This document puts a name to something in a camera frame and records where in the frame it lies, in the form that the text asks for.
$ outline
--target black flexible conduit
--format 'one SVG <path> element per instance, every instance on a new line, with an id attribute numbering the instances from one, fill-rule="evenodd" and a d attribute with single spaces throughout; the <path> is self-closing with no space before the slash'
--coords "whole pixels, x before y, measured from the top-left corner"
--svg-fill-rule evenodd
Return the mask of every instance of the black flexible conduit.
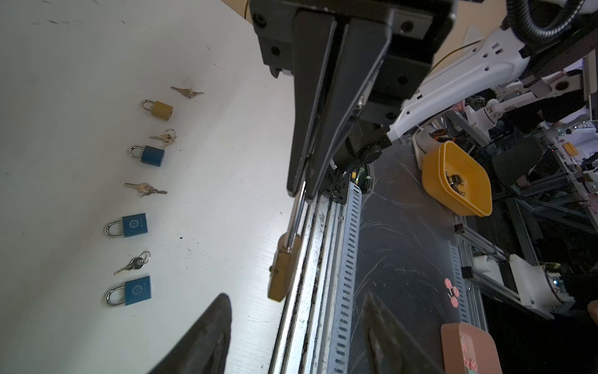
<path id="1" fill-rule="evenodd" d="M 545 44 L 561 35 L 579 13 L 584 0 L 567 0 L 559 15 L 545 28 L 536 25 L 529 13 L 528 0 L 507 0 L 509 24 L 525 44 Z"/>

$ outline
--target white tabletop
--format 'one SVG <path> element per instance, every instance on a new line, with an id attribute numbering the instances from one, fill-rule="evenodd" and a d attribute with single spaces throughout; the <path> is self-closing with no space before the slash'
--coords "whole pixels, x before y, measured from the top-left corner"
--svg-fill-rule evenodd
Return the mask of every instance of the white tabletop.
<path id="1" fill-rule="evenodd" d="M 227 371 L 267 372 L 292 78 L 270 76 L 251 25 L 220 0 L 6 0 L 0 20 L 0 372 L 145 373 L 222 292 Z M 170 121 L 144 99 L 172 105 Z M 127 155 L 169 127 L 161 167 Z M 142 212 L 149 233 L 104 234 Z M 146 266 L 112 275 L 145 250 Z M 106 305 L 146 275 L 151 299 Z"/>

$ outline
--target yellow padlock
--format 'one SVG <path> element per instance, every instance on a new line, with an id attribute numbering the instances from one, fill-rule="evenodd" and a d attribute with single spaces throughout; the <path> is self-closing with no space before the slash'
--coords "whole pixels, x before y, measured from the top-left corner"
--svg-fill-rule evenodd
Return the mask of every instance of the yellow padlock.
<path id="1" fill-rule="evenodd" d="M 301 251 L 301 236 L 295 236 L 295 241 L 290 251 L 285 247 L 285 237 L 286 233 L 278 240 L 274 263 L 270 267 L 268 298 L 276 301 L 282 301 L 289 293 L 295 271 L 297 270 L 299 252 Z"/>
<path id="2" fill-rule="evenodd" d="M 145 107 L 145 103 L 150 103 L 153 104 L 152 108 L 146 108 Z M 151 115 L 153 115 L 154 117 L 158 117 L 160 119 L 163 119 L 165 121 L 168 121 L 170 119 L 170 116 L 172 115 L 172 107 L 168 104 L 164 104 L 163 102 L 160 101 L 151 101 L 151 100 L 143 100 L 141 102 L 141 107 L 144 110 L 147 110 L 148 112 L 151 113 Z"/>

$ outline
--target black tabletop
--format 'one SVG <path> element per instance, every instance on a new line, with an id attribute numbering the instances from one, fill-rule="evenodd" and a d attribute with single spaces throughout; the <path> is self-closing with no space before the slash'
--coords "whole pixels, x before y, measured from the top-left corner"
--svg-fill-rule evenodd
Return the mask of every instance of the black tabletop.
<path id="1" fill-rule="evenodd" d="M 401 140 L 373 163 L 373 192 L 363 198 L 349 373 L 370 372 L 361 329 L 367 292 L 386 304 L 440 368 L 440 327 L 459 322 L 445 286 L 453 278 L 453 213 L 424 191 L 411 141 Z"/>

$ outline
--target blue padlock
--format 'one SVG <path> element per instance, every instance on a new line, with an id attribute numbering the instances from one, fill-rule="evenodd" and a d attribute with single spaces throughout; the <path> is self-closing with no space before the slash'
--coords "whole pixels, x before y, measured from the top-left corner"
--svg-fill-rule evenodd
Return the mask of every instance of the blue padlock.
<path id="1" fill-rule="evenodd" d="M 119 222 L 123 223 L 123 233 L 117 235 L 110 233 L 110 227 Z M 145 213 L 128 215 L 123 217 L 120 221 L 112 221 L 106 225 L 106 234 L 111 238 L 118 238 L 119 236 L 124 236 L 126 238 L 128 236 L 145 234 L 147 231 L 148 223 L 145 219 Z"/>
<path id="2" fill-rule="evenodd" d="M 120 303 L 111 302 L 110 295 L 121 288 L 124 288 L 124 301 Z M 130 305 L 147 299 L 151 299 L 150 276 L 125 282 L 124 285 L 108 291 L 108 294 L 106 295 L 106 303 L 108 303 L 109 306 Z"/>
<path id="3" fill-rule="evenodd" d="M 143 150 L 141 153 L 141 157 L 137 157 L 133 155 L 134 150 Z M 162 160 L 164 159 L 164 150 L 159 148 L 150 147 L 146 145 L 145 147 L 141 147 L 140 145 L 134 145 L 129 148 L 129 156 L 134 159 L 141 160 L 143 163 L 148 163 L 154 166 L 162 165 Z"/>

